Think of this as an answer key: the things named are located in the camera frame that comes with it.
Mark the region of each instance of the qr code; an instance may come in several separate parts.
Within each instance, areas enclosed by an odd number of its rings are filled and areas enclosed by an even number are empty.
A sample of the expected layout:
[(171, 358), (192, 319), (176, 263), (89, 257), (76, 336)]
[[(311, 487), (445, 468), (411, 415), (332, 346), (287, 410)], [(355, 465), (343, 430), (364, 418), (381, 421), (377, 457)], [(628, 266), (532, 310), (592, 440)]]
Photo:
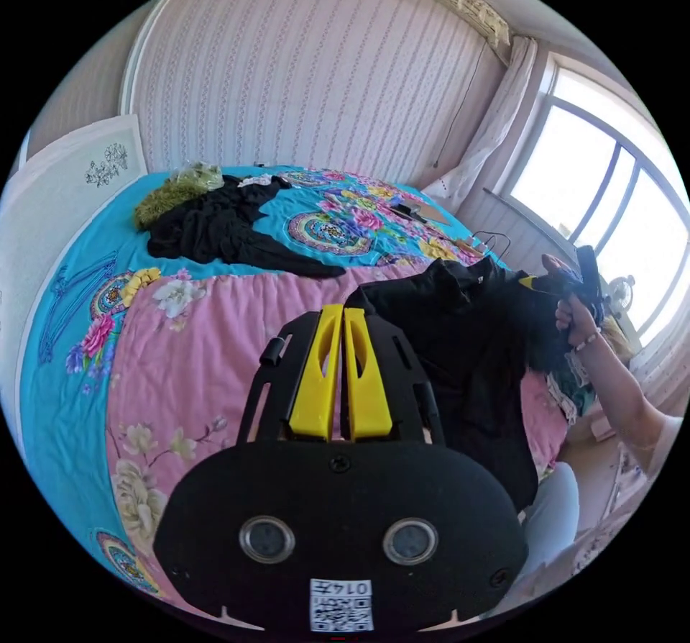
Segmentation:
[(321, 580), (310, 582), (312, 631), (348, 633), (373, 631), (370, 580)]

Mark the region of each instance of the camera lens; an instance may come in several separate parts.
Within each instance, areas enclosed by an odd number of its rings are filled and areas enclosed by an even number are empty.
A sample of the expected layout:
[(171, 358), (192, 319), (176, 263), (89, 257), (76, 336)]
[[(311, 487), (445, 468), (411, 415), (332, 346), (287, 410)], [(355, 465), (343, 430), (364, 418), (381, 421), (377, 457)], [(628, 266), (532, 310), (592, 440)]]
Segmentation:
[(262, 564), (278, 564), (295, 548), (295, 536), (288, 526), (273, 516), (256, 516), (239, 532), (239, 543), (247, 557)]
[(422, 519), (395, 522), (383, 539), (383, 551), (395, 564), (414, 566), (430, 559), (436, 551), (436, 529)]

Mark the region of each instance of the light blue pants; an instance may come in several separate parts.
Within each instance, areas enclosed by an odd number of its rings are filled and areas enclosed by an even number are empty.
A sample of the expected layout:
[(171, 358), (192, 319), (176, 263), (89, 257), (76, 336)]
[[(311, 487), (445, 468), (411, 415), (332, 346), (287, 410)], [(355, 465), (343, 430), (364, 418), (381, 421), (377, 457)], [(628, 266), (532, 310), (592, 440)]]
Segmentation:
[[(530, 551), (513, 585), (573, 544), (579, 517), (580, 498), (573, 469), (567, 463), (556, 463), (539, 485), (534, 504), (525, 511), (523, 531)], [(501, 611), (499, 604), (482, 619)]]

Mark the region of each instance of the black jacket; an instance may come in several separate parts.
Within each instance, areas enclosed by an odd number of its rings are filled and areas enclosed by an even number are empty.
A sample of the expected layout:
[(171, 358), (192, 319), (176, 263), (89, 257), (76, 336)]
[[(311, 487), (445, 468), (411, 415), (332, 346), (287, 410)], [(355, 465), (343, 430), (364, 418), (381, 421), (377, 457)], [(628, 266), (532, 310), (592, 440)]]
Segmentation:
[(471, 267), (437, 260), (421, 274), (360, 286), (347, 307), (401, 328), (424, 367), (446, 444), (503, 484), (522, 511), (538, 486), (520, 402), (529, 364), (548, 372), (567, 350), (558, 297), (520, 285), (524, 272), (488, 257)]

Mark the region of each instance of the bed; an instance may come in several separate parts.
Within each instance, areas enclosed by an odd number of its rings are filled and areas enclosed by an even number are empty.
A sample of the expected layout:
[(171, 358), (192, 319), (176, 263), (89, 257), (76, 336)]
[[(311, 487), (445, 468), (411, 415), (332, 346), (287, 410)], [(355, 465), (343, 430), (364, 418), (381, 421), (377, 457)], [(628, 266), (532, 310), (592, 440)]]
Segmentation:
[[(470, 231), (445, 212), (448, 224), (422, 225), (390, 211), (420, 200), (438, 208), (411, 188), (296, 167), (224, 173), (271, 173), (290, 182), (262, 207), (267, 216), (254, 227), (345, 274), (315, 281), (220, 260), (155, 260), (132, 212), (167, 174), (145, 175), (66, 253), (40, 298), (19, 383), (26, 464), (60, 520), (112, 573), (199, 616), (207, 615), (167, 581), (152, 540), (176, 483), (234, 443), (267, 341), (285, 322), (344, 301), (361, 283), (418, 273), (439, 257), (477, 261), (452, 242)], [(124, 287), (149, 269), (160, 278), (126, 306)], [(528, 373), (522, 393), (528, 441), (543, 474), (567, 424), (548, 403), (543, 378)]]

